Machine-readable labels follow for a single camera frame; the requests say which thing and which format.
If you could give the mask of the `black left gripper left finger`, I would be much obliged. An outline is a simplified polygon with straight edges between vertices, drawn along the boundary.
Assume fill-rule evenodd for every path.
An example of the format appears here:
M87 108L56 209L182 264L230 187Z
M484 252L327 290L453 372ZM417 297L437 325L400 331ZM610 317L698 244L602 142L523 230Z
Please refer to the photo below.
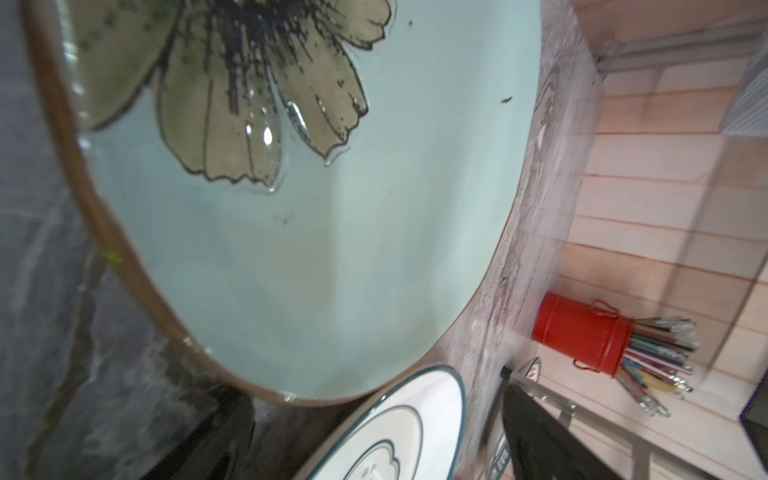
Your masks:
M145 479L239 479L254 431L251 398L237 389L215 389L216 409Z

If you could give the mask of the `white green clover plate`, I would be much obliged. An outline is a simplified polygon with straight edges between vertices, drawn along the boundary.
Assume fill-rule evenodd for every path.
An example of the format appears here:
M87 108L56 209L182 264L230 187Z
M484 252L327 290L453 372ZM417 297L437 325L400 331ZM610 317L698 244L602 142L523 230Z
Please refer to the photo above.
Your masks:
M461 375L430 365L367 400L320 445L296 479L450 479L464 434Z

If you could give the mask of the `stainless steel dish rack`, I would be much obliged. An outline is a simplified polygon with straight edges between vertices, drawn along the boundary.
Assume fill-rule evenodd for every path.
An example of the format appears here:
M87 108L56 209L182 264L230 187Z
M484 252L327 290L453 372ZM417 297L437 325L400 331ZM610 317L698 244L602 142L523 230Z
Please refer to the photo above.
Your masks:
M577 437L571 431L571 428L574 426L585 431L598 432L600 435L609 438L613 446L622 447L631 459L630 477L632 479L650 479L653 473L660 473L667 479L711 479L713 477L708 472L673 453L601 417L553 390L528 380L523 375L512 373L507 384L509 383L519 385L575 438ZM595 451L590 448L588 449L603 461ZM610 465L608 466L621 477L617 470Z

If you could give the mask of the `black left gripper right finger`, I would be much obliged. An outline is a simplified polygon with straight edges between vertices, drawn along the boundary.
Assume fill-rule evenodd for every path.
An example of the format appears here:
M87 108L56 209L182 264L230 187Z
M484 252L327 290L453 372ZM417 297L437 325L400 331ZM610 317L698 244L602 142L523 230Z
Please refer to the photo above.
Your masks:
M517 384L505 387L502 421L517 480L620 479Z

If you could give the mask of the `light blue flower plate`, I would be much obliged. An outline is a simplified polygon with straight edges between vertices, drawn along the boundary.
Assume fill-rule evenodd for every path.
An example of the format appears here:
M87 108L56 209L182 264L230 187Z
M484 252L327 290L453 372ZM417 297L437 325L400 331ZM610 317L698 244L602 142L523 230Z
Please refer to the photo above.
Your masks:
M400 377L490 274L538 1L24 1L79 212L152 320L264 399Z

